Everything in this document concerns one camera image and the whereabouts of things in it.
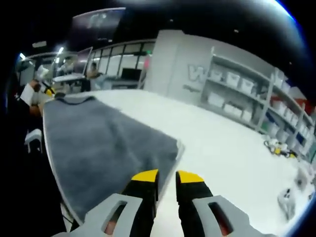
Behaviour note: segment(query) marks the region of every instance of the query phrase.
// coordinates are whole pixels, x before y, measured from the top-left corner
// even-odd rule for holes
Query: screen
[[[111,41],[124,11],[125,7],[108,8],[73,17],[70,45],[84,47],[101,40]]]
[[[74,63],[74,73],[84,74],[91,51],[92,47],[78,52],[77,60]]]
[[[121,78],[138,81],[140,78],[141,72],[142,70],[140,69],[123,68]]]

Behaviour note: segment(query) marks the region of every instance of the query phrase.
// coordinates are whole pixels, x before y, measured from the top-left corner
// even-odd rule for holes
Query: white wall
[[[158,34],[145,90],[197,105],[201,94],[183,88],[188,85],[202,90],[204,80],[189,80],[189,65],[209,68],[214,53],[247,65],[270,77],[274,67],[241,48],[214,39],[186,35],[182,31],[162,30]]]

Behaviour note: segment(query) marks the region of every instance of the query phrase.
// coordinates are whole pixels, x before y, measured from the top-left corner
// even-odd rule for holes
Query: gray towel
[[[45,104],[45,132],[52,168],[76,219],[131,177],[159,169],[159,192],[179,157],[177,140],[94,97],[58,98]]]

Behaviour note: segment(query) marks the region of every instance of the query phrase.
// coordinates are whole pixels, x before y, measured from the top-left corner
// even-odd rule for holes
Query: chair
[[[28,146],[29,153],[31,152],[30,143],[34,140],[39,140],[40,152],[42,153],[41,138],[42,138],[42,133],[41,133],[41,130],[39,130],[39,129],[34,129],[32,132],[29,132],[26,135],[24,145]]]

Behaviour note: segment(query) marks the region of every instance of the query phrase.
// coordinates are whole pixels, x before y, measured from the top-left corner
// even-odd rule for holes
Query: white tabletop
[[[222,195],[247,213],[254,228],[279,234],[284,227],[277,196],[290,185],[296,170],[286,159],[272,156],[259,133],[196,106],[142,90],[71,96],[87,95],[181,140],[185,151],[176,169],[201,176],[214,195]],[[175,175],[159,202],[151,236],[183,236]]]

